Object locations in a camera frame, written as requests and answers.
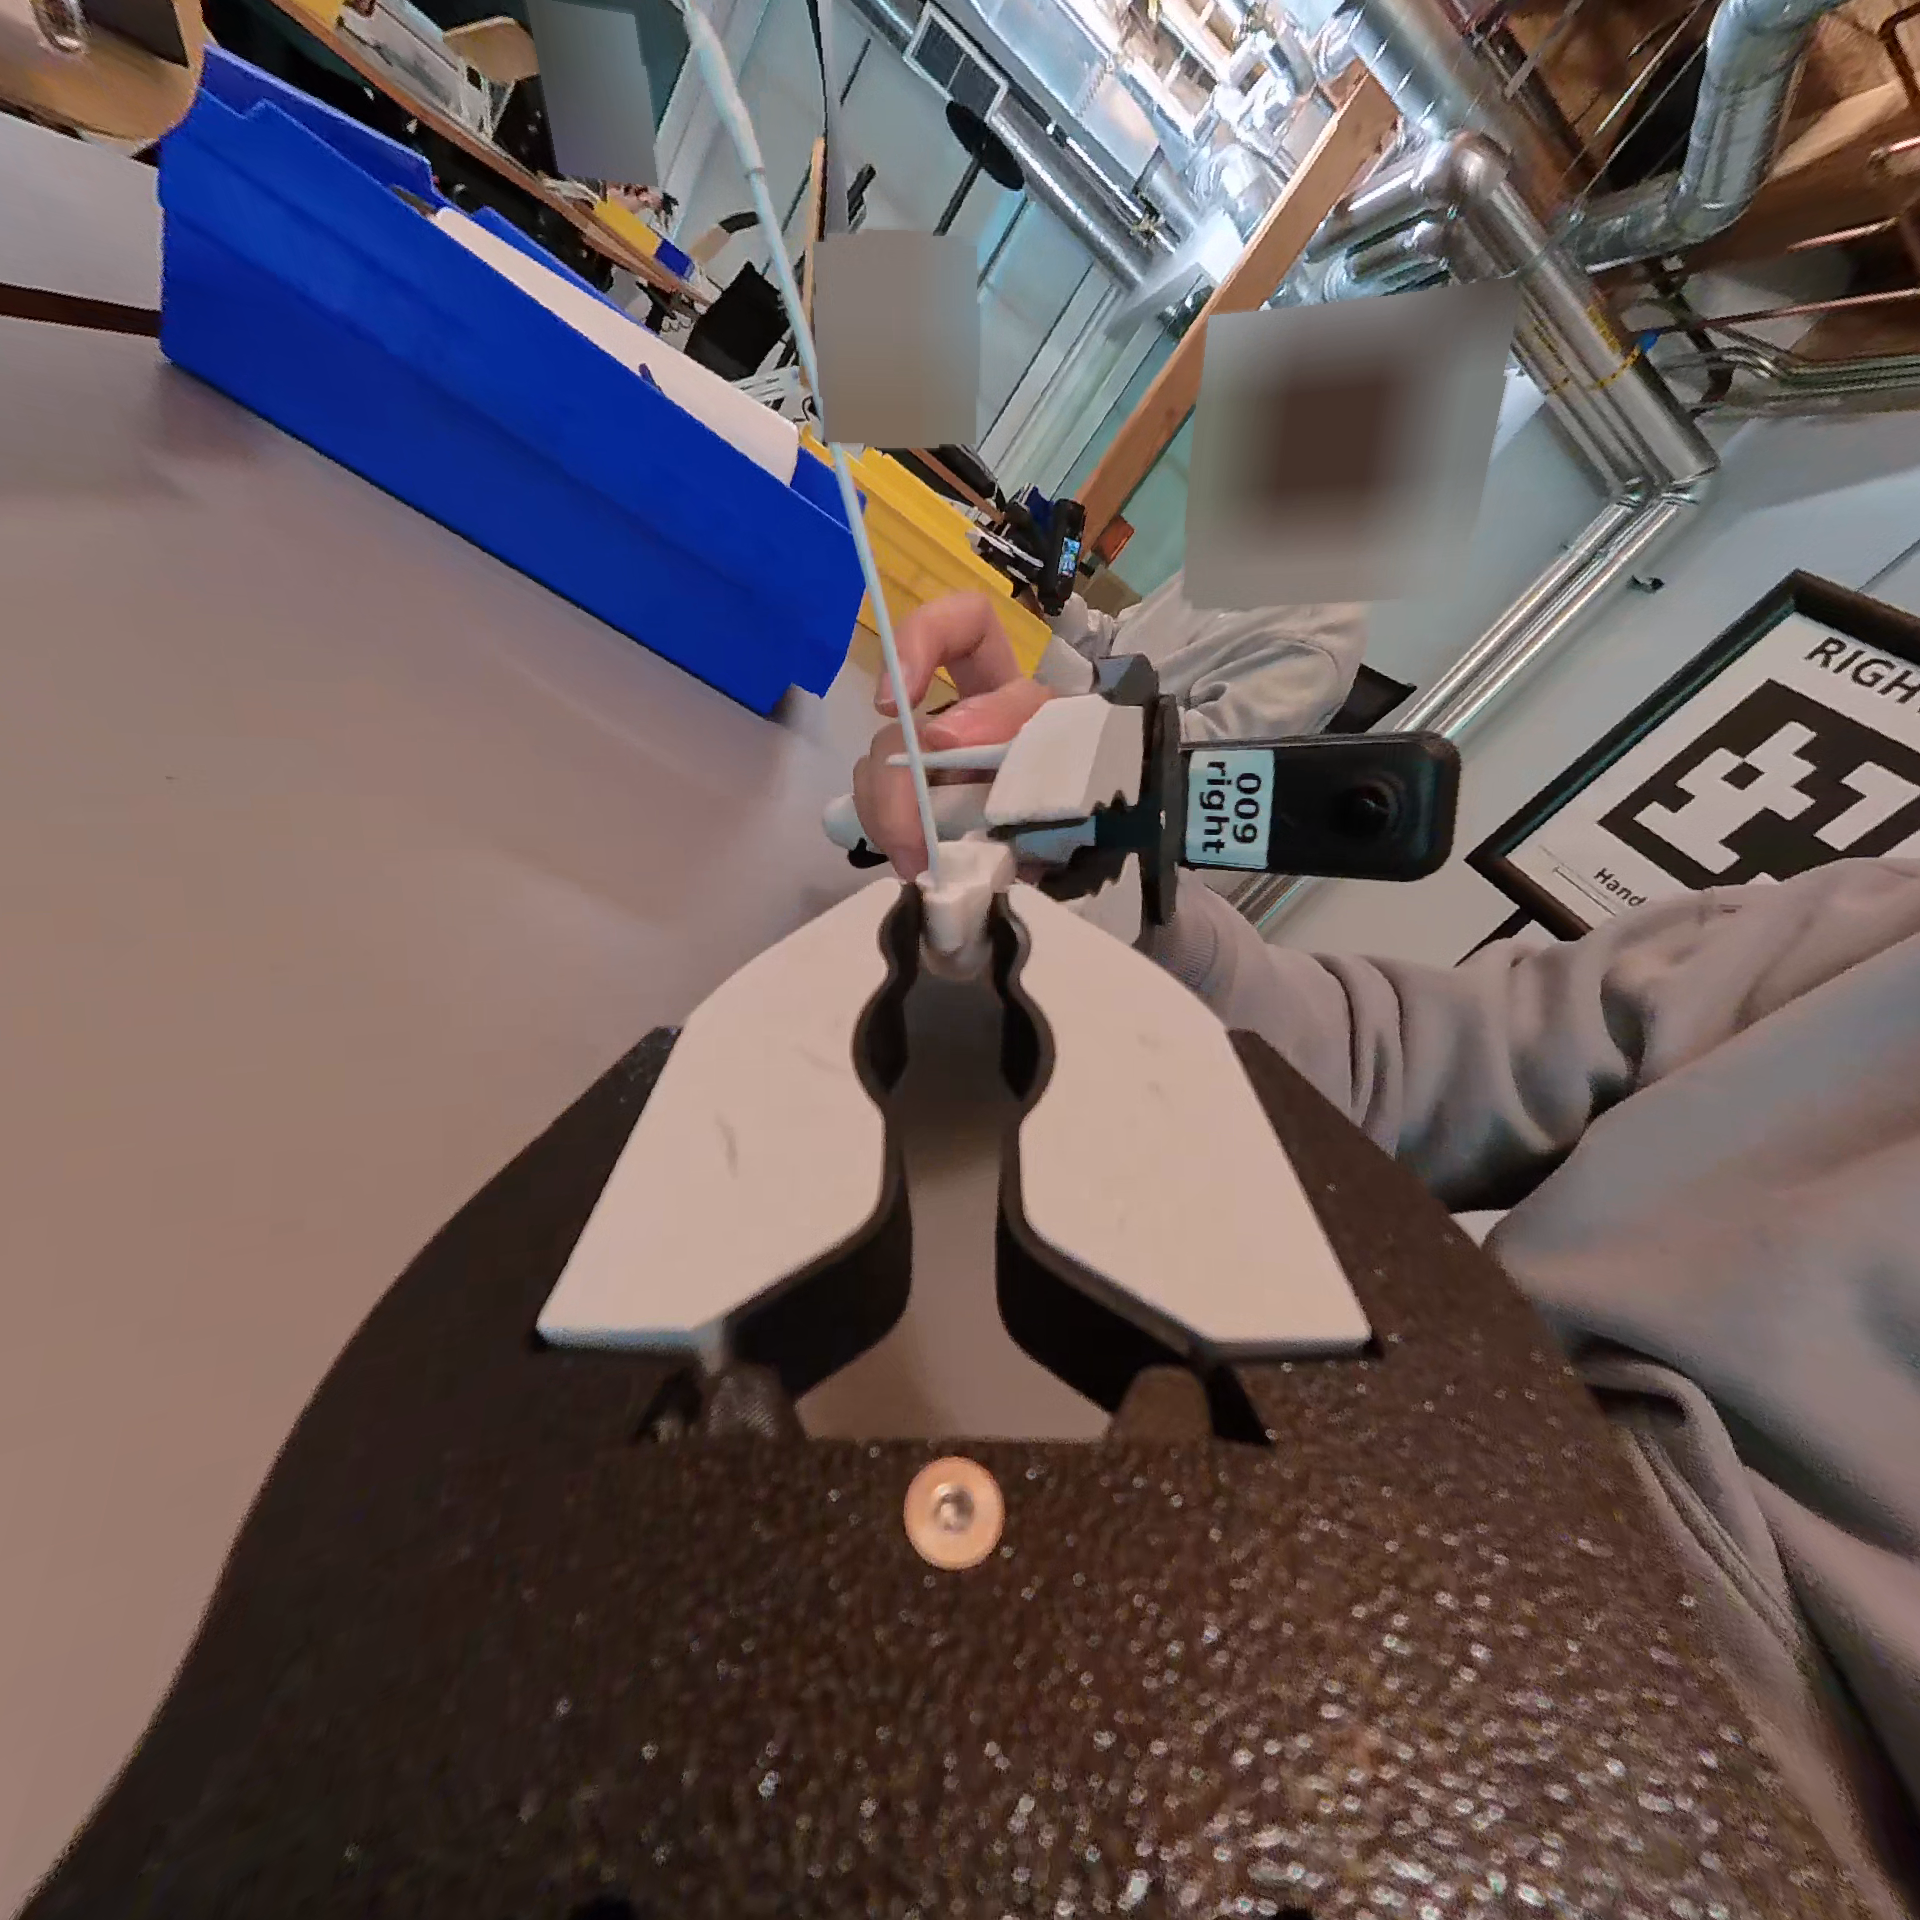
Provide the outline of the person's grey sweatshirt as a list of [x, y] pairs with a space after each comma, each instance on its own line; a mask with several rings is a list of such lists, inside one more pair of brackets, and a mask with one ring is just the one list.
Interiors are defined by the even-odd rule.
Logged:
[[1453, 1208], [1612, 1403], [1773, 1768], [1916, 1915], [1916, 1061], [1500, 1052]]

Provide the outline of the yellow plastic bin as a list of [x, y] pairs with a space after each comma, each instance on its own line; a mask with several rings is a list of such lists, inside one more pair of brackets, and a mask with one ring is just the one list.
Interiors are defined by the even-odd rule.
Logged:
[[891, 456], [867, 451], [852, 457], [851, 468], [871, 559], [877, 565], [879, 596], [871, 593], [856, 563], [831, 456], [814, 433], [799, 433], [794, 490], [819, 490], [829, 520], [823, 585], [803, 593], [803, 609], [823, 627], [823, 660], [799, 687], [828, 693], [851, 656], [879, 675], [877, 601], [901, 631], [909, 616], [949, 600], [988, 607], [1007, 643], [1015, 682], [1031, 687], [1048, 644], [1048, 627], [1042, 616], [1027, 610], [1011, 583], [974, 551], [974, 523]]

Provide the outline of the white flat board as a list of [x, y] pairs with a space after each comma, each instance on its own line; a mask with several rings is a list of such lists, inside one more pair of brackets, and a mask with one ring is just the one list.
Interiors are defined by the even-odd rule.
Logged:
[[747, 399], [718, 372], [700, 369], [678, 348], [661, 344], [653, 331], [595, 290], [576, 285], [458, 208], [438, 208], [430, 221], [599, 353], [630, 372], [647, 376], [682, 411], [766, 468], [779, 484], [794, 484], [799, 466], [799, 433], [768, 405]]

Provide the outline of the framed black white marker sign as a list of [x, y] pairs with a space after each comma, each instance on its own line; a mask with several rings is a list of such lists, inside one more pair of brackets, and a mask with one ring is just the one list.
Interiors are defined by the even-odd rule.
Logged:
[[1916, 841], [1916, 612], [1796, 570], [1466, 863], [1576, 939], [1683, 895], [1916, 859]]

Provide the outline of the silver ventilation duct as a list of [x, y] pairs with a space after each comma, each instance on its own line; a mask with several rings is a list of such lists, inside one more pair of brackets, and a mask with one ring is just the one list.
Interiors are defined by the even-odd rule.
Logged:
[[1455, 133], [1375, 172], [1333, 205], [1303, 266], [1378, 243], [1463, 282], [1518, 285], [1520, 367], [1607, 488], [1600, 513], [1562, 555], [1438, 682], [1391, 711], [1403, 731], [1461, 746], [1692, 523], [1711, 495], [1718, 456], [1615, 331], [1592, 280], [1549, 239], [1493, 139]]

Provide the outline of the person's right forearm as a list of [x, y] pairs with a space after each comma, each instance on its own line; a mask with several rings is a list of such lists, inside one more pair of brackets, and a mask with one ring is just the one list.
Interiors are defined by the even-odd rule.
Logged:
[[1743, 1049], [1743, 1113], [1828, 1071], [1916, 1076], [1916, 863], [1852, 857], [1455, 968], [1283, 948], [1183, 880], [1141, 939], [1453, 1209], [1515, 1204], [1630, 1097]]

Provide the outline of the blue plastic bin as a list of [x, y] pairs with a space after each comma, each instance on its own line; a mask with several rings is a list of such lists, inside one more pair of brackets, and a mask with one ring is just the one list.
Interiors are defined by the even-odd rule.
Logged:
[[179, 370], [733, 701], [824, 696], [820, 492], [445, 239], [423, 156], [213, 49], [158, 200]]

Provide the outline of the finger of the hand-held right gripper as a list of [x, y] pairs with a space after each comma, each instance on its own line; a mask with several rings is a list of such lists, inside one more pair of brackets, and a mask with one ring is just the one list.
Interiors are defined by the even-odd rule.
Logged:
[[1144, 891], [1136, 850], [1107, 848], [1092, 818], [1035, 828], [1031, 837], [1034, 888], [1112, 939], [1141, 943]]
[[1098, 848], [1098, 823], [1141, 803], [1150, 709], [1048, 700], [1006, 746], [980, 828], [1031, 867]]

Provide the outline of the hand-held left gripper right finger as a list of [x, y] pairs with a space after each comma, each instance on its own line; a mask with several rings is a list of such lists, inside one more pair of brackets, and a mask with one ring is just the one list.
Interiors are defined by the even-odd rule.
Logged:
[[1044, 896], [997, 903], [994, 988], [994, 1291], [1027, 1357], [1103, 1411], [1157, 1369], [1247, 1411], [1246, 1365], [1371, 1351], [1251, 1049], [1200, 999]]

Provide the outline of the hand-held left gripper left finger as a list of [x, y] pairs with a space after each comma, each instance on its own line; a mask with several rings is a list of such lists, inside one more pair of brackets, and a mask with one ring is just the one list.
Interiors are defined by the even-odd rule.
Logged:
[[720, 984], [672, 1040], [534, 1332], [750, 1365], [806, 1395], [904, 1311], [885, 1096], [904, 1063], [914, 896], [872, 880]]

